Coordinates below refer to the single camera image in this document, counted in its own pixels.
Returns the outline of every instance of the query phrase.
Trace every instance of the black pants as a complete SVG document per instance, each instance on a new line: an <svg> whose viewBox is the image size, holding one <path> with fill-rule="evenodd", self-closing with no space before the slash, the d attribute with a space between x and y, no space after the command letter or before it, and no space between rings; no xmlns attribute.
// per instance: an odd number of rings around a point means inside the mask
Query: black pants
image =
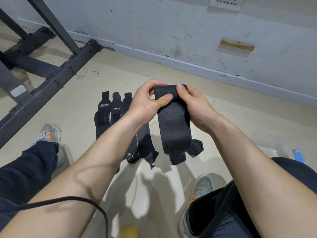
<svg viewBox="0 0 317 238"><path fill-rule="evenodd" d="M0 168L0 208L26 204L52 179L59 144L39 141ZM0 231L16 213L0 215Z"/></svg>
<svg viewBox="0 0 317 238"><path fill-rule="evenodd" d="M272 159L317 194L317 173L310 167L288 158ZM233 181L193 201L188 220L199 238L260 237Z"/></svg>

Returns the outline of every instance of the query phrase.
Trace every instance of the fingernail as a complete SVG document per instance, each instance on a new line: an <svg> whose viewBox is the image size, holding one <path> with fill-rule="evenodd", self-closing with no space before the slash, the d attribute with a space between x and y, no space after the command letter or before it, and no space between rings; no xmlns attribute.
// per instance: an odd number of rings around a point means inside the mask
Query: fingernail
<svg viewBox="0 0 317 238"><path fill-rule="evenodd" d="M171 100L173 99L173 95L172 95L172 94L166 95L166 99L167 99L168 101L171 101Z"/></svg>
<svg viewBox="0 0 317 238"><path fill-rule="evenodd" d="M182 89L184 86L181 84L181 83L178 83L177 85L176 85L176 88L177 89Z"/></svg>

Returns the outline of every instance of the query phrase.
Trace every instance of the electrical outlet panel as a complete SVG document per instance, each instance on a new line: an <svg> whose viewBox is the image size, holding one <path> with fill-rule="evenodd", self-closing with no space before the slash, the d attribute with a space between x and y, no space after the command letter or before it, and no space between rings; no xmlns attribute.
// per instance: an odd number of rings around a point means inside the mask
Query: electrical outlet panel
<svg viewBox="0 0 317 238"><path fill-rule="evenodd" d="M209 6L231 11L240 11L244 0L211 0Z"/></svg>

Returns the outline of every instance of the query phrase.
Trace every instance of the gray sneaker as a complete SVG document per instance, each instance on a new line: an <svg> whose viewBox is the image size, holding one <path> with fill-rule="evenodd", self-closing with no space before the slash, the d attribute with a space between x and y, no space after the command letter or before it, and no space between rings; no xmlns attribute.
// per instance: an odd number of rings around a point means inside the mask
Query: gray sneaker
<svg viewBox="0 0 317 238"><path fill-rule="evenodd" d="M53 123L47 123L42 128L40 135L36 140L33 141L32 145L35 145L38 141L55 142L59 144L59 149L57 153L57 168L60 167L65 160L65 155L61 149L61 129Z"/></svg>
<svg viewBox="0 0 317 238"><path fill-rule="evenodd" d="M180 221L179 221L179 231L181 233L181 235L184 238L196 238L198 236L194 236L191 232L190 232L190 227L187 223L187 213L188 213L188 209L190 204L198 199L201 196L204 196L210 192L212 192L214 190L214 182L212 180L212 178L209 175L200 175L198 176L198 178L196 179L192 191L191 191L191 197L189 199L189 202L185 208L184 213L182 214L182 216L180 217Z"/></svg>

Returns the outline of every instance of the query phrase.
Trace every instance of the white baseboard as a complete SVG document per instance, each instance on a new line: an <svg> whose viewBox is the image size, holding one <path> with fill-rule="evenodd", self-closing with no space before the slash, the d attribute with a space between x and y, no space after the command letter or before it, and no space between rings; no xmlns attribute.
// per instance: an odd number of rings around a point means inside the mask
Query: white baseboard
<svg viewBox="0 0 317 238"><path fill-rule="evenodd" d="M20 26L28 27L31 29L38 29L41 26L47 26L41 23L28 21L28 20L24 20L20 18L12 17L12 19L14 19ZM115 44L113 41L110 41L110 40L106 40L106 39L102 39L98 37L92 37L92 36L88 36L88 35L73 32L73 31L67 31L67 32L76 41L88 42L90 39L94 39L101 46L113 48L114 51L127 55L127 56L135 57L135 58L146 60L149 62L159 63L170 68L181 70L181 71L191 73L197 76L201 76L204 78L209 78L211 80L230 84L240 88L249 89L255 92L267 94L267 95L288 100L294 103L303 104L308 107L317 108L317 98L313 96L309 96L309 95L301 94L291 90L287 90L284 88L275 87L273 85L253 81L253 80L243 78L240 76L235 76L228 73L216 71L210 68L204 68L195 64L179 61L179 60L169 58L166 56L161 56L154 53L142 51L139 49L134 49L131 47ZM226 75L226 78L224 80L220 79L221 75Z"/></svg>

